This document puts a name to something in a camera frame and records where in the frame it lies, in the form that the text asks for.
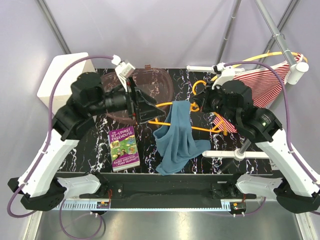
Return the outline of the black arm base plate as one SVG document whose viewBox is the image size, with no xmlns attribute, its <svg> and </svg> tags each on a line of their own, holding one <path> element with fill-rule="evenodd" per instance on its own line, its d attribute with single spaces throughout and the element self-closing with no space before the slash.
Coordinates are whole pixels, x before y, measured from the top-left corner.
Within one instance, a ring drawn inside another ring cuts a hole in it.
<svg viewBox="0 0 320 240">
<path fill-rule="evenodd" d="M 102 193 L 82 194 L 82 199 L 111 197 L 113 209 L 209 209 L 221 200 L 254 200 L 235 187 L 231 174 L 102 173 Z"/>
</svg>

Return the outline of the blue tank top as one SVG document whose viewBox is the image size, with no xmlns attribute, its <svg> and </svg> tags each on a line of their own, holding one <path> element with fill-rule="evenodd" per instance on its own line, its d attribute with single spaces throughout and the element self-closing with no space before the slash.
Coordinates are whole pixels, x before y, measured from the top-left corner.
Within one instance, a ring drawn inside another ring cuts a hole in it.
<svg viewBox="0 0 320 240">
<path fill-rule="evenodd" d="M 209 140 L 195 140 L 190 120 L 191 103 L 174 101 L 163 125 L 153 132 L 156 148 L 162 157 L 156 171 L 162 176 L 180 172 L 189 160 L 211 149 Z"/>
</svg>

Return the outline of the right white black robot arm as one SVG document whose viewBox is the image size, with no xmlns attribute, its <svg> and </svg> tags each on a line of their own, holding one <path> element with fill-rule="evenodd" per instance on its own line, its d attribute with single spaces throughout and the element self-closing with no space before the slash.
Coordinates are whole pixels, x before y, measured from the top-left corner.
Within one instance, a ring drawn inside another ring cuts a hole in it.
<svg viewBox="0 0 320 240">
<path fill-rule="evenodd" d="M 191 97 L 203 113 L 217 113 L 231 123 L 236 131 L 259 147 L 281 171 L 282 178 L 264 178 L 238 174 L 227 185 L 228 195 L 239 198 L 253 194 L 277 200 L 291 213 L 317 214 L 320 187 L 316 175 L 287 140 L 288 131 L 268 109 L 254 106 L 252 89 L 240 80 L 222 85 L 207 85 Z"/>
</svg>

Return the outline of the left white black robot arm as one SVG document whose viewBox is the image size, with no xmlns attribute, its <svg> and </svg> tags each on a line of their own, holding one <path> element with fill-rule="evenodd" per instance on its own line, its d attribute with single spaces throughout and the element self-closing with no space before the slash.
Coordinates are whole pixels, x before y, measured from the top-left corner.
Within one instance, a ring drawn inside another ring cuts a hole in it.
<svg viewBox="0 0 320 240">
<path fill-rule="evenodd" d="M 32 164 L 23 176 L 8 181 L 12 192 L 21 195 L 20 202 L 30 214 L 50 211 L 68 198 L 103 198 L 110 192 L 108 181 L 99 173 L 56 177 L 69 152 L 94 127 L 95 116 L 127 111 L 137 124 L 144 124 L 165 115 L 156 106 L 156 100 L 143 92 L 131 77 L 106 91 L 97 73 L 85 72 L 70 88 L 66 104 L 49 114 L 46 140 Z"/>
</svg>

